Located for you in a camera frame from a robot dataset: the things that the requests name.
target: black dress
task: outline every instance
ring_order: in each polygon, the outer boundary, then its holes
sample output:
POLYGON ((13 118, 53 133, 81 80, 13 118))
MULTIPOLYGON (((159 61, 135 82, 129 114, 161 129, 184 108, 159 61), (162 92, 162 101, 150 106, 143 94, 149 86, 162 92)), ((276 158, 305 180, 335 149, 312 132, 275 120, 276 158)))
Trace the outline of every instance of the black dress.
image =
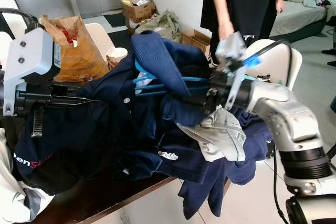
MULTIPOLYGON (((245 41, 248 45, 260 35, 261 26, 269 0, 226 0, 228 12, 235 31, 242 36, 253 36, 245 41)), ((213 0, 203 0, 201 27, 209 29, 212 35, 211 55, 214 56, 218 39, 218 21, 213 0)))

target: white chair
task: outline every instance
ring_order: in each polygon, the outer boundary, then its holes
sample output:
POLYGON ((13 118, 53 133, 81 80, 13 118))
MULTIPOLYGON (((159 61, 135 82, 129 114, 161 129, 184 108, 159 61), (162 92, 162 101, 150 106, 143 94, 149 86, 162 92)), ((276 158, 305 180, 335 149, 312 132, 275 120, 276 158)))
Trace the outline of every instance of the white chair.
POLYGON ((122 47, 115 47, 109 35, 102 25, 98 23, 85 24, 93 42, 96 44, 102 58, 106 61, 106 55, 114 58, 127 56, 127 50, 122 47))
MULTIPOLYGON (((246 49, 247 57, 273 43, 270 39, 261 39, 254 42, 246 49)), ((270 74, 270 82, 282 83, 286 85, 289 50, 286 45, 277 45, 275 48, 260 56, 261 63, 254 68, 248 69, 246 74, 257 77, 259 75, 270 74)), ((302 64, 302 55, 298 50, 292 49, 292 66, 289 76, 288 88, 292 90, 296 77, 298 76, 302 64)))
POLYGON ((12 38, 8 33, 0 31, 0 63, 2 65, 2 70, 6 70, 6 63, 8 57, 9 44, 12 38))

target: white floor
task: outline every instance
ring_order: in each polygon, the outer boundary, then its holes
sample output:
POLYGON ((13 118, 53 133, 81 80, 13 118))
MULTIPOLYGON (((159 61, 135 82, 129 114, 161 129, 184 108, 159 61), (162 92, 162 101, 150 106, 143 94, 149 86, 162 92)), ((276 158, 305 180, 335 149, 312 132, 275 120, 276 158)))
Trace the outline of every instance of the white floor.
MULTIPOLYGON (((115 13, 118 13, 118 11, 117 12, 113 11, 112 13, 105 13, 105 14, 115 14, 115 13)), ((127 30, 126 26, 112 27, 104 16, 97 16, 97 17, 93 17, 93 18, 85 18, 85 19, 83 19, 83 22, 84 22, 84 24, 98 23, 98 24, 100 24, 104 27, 105 31, 108 34, 113 33, 115 31, 127 30)))
MULTIPOLYGON (((294 92, 299 101, 306 104, 317 116, 326 149, 336 140, 336 114, 329 105, 336 95, 336 69, 327 66, 327 61, 336 60, 335 56, 319 53, 332 46, 332 36, 326 33, 327 27, 319 36, 310 37, 293 43, 303 56, 294 92)), ((282 180, 284 168, 278 156, 278 199, 280 207, 286 212, 285 201, 291 194, 282 180)), ((155 192, 142 197, 128 206, 114 212, 96 224, 281 224, 272 196, 273 159, 257 163, 255 178, 245 186, 231 184, 222 206, 222 216, 214 217, 207 205, 190 220, 183 216, 182 199, 177 196, 181 187, 175 180, 155 192)))

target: person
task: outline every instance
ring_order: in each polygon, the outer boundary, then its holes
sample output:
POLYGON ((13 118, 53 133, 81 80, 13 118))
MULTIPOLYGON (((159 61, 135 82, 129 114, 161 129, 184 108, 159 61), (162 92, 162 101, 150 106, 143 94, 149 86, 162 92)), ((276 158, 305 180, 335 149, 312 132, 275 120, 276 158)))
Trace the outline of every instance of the person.
MULTIPOLYGON (((218 64, 215 51, 219 41, 239 31, 246 46, 258 39, 269 0, 203 0, 201 27, 212 32, 211 59, 218 64)), ((284 0, 275 0, 277 13, 284 9, 284 0)))

